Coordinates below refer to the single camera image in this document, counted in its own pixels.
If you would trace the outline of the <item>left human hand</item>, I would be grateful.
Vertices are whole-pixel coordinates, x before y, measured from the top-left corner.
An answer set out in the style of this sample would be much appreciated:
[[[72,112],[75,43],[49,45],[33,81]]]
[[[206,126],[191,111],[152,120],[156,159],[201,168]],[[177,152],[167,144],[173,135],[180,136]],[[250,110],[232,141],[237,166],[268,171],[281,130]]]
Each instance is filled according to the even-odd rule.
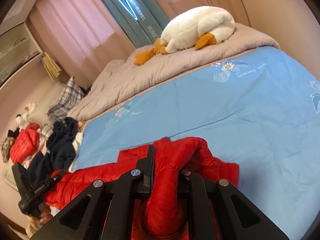
[[[54,211],[54,207],[44,205],[43,210],[40,214],[40,218],[28,215],[28,225],[25,229],[27,236],[31,238],[36,232],[40,230],[42,226],[44,226],[44,224],[48,223],[54,217]]]

